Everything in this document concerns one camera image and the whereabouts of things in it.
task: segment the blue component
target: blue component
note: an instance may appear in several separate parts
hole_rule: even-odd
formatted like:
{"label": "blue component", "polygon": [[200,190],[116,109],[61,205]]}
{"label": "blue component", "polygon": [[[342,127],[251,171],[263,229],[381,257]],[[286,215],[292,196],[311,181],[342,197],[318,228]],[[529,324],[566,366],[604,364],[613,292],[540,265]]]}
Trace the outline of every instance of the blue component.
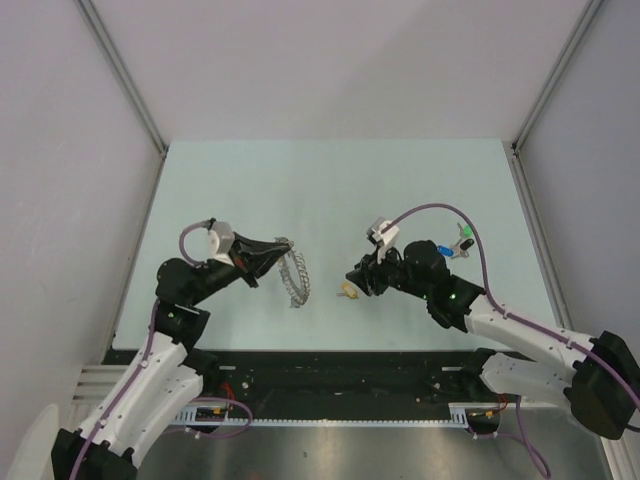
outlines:
{"label": "blue component", "polygon": [[443,247],[442,245],[438,245],[438,252],[440,252],[445,257],[453,257],[453,250],[447,247]]}

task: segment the coiled wire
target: coiled wire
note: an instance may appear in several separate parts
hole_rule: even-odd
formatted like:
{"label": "coiled wire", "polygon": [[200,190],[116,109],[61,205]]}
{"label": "coiled wire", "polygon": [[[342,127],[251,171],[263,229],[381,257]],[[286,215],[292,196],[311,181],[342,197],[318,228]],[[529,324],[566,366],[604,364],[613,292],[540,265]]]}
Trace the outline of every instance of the coiled wire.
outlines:
{"label": "coiled wire", "polygon": [[[280,267],[280,278],[282,283],[287,289],[287,293],[291,297],[291,308],[300,308],[309,300],[309,294],[311,293],[311,282],[309,281],[309,272],[304,262],[304,256],[293,250],[293,242],[286,237],[276,237],[276,242],[288,243],[291,250],[278,260],[278,266]],[[300,277],[300,285],[296,285],[291,275],[291,268],[289,267],[289,261],[293,264],[293,267],[298,272]]]}

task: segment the light blue table surface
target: light blue table surface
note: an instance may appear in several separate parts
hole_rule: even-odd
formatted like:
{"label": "light blue table surface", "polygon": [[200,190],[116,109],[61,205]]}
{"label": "light blue table surface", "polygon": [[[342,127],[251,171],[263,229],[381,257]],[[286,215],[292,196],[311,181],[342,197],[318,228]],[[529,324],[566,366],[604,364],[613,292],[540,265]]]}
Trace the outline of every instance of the light blue table surface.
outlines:
{"label": "light blue table surface", "polygon": [[[305,256],[311,297],[300,308],[274,268],[260,288],[238,281],[204,301],[211,318],[198,346],[258,350],[457,350],[494,342],[428,316],[420,299],[389,290],[381,297],[337,297],[344,274],[373,247],[366,229],[427,202],[465,211],[485,245],[496,296],[555,325],[502,143],[480,140],[174,142],[153,204],[113,347],[142,344],[160,264],[179,256],[178,236],[216,217],[239,234],[285,236]],[[459,238],[448,211],[418,213],[400,227],[397,246]],[[208,255],[204,230],[187,249]],[[449,262],[453,273],[481,283],[477,247]]]}

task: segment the white wall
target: white wall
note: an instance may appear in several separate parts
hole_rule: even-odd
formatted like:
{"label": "white wall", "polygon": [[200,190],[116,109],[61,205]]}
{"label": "white wall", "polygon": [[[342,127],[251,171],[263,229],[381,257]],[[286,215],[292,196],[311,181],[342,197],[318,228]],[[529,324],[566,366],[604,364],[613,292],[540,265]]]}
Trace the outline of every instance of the white wall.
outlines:
{"label": "white wall", "polygon": [[[606,4],[523,151],[575,327],[621,335],[636,358],[639,22],[637,0]],[[640,438],[628,436],[640,456]]]}
{"label": "white wall", "polygon": [[169,140],[512,140],[586,0],[97,0]]}
{"label": "white wall", "polygon": [[97,360],[160,164],[73,2],[2,11],[0,478]]}

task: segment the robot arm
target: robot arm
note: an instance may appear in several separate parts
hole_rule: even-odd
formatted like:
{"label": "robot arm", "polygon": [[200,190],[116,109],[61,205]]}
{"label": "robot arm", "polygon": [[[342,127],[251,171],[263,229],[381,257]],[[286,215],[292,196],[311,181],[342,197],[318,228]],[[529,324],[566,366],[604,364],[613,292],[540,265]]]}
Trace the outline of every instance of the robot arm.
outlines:
{"label": "robot arm", "polygon": [[633,392],[640,392],[640,368],[620,337],[605,331],[593,338],[543,326],[517,314],[496,302],[483,287],[451,274],[444,256],[430,240],[410,243],[403,258],[394,247],[398,231],[391,222],[378,219],[367,231],[375,252],[365,255],[347,273],[347,280],[369,296],[382,295],[391,287],[421,298],[443,328],[454,327],[498,341],[531,360],[478,350],[465,370],[492,391],[555,404],[570,410],[598,435],[610,439],[622,436],[637,402],[609,370],[613,369]]}
{"label": "robot arm", "polygon": [[56,480],[135,479],[176,414],[201,392],[217,389],[217,358],[194,348],[209,319],[196,305],[240,278],[257,287],[257,279],[291,247],[249,240],[215,219],[202,226],[212,258],[197,264],[173,258],[160,266],[150,335],[91,416],[73,433],[58,432],[52,450]]}

